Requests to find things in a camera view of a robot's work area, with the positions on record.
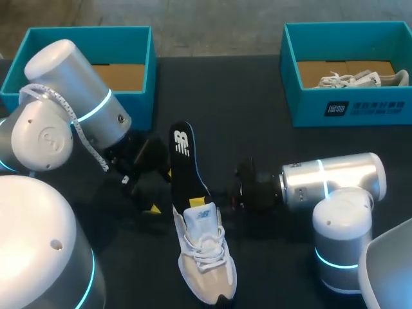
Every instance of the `lace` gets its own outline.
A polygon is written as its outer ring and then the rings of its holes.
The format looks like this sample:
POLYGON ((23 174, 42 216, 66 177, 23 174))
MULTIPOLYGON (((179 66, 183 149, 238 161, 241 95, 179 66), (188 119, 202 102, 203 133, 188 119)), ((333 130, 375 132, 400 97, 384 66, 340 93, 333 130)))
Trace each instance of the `lace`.
POLYGON ((354 87, 353 81, 355 80, 355 78, 353 77, 353 75, 339 76, 339 74, 335 72, 331 73, 335 76, 322 77, 319 85, 317 86, 318 88, 354 87))
POLYGON ((187 245, 191 249, 186 252, 186 254, 193 257, 201 271, 218 267, 226 263, 226 259, 224 258, 225 249, 223 248, 225 229, 221 225, 218 226, 218 229, 218 236, 213 236, 211 234, 203 235, 199 238, 199 245, 193 245, 189 239, 187 239, 187 236, 184 236, 187 245))

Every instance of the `gray floor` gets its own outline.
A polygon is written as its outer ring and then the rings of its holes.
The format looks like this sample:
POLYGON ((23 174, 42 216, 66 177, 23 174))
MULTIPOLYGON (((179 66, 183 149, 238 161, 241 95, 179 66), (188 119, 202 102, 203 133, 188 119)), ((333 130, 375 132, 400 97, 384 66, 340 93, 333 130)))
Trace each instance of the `gray floor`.
POLYGON ((411 24, 412 2, 0 0, 0 53, 12 58, 29 27, 96 25, 151 25, 161 56, 277 53, 285 23, 363 20, 411 24))

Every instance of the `shoe box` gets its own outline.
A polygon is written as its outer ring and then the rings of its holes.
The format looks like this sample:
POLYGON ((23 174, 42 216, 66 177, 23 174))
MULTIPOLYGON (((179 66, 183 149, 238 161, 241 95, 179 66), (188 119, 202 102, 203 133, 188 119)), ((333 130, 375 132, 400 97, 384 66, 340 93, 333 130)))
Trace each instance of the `shoe box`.
POLYGON ((411 86, 313 89, 331 71, 411 74, 412 33, 404 22, 285 24, 279 61, 295 127, 412 124, 411 86))

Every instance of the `cardboard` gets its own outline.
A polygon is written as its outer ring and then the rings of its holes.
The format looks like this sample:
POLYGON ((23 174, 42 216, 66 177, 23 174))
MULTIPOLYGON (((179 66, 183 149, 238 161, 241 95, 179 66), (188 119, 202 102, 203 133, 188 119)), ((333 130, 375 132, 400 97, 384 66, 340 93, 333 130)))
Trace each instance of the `cardboard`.
POLYGON ((390 61, 301 61, 297 63, 304 88, 316 87, 322 77, 332 76, 331 72, 356 75, 362 71, 376 71, 379 75, 394 75, 390 61))
POLYGON ((350 75, 356 75, 365 70, 377 72, 379 75, 394 75, 390 61, 346 61, 346 67, 350 75))
POLYGON ((144 64, 94 64, 93 68, 113 91, 141 91, 144 84, 144 64))
POLYGON ((348 74, 345 62, 301 61, 297 63, 304 88, 316 87, 322 77, 332 76, 335 72, 340 76, 348 74))

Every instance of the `black insole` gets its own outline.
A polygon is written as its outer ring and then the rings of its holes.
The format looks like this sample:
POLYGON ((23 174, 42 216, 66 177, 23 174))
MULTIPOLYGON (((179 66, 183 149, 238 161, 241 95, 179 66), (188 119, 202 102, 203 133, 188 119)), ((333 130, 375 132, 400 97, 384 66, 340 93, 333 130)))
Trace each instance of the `black insole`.
POLYGON ((187 122, 173 124, 169 131, 173 205, 180 213, 190 207, 189 200, 210 195, 203 184, 196 160, 196 143, 187 122))

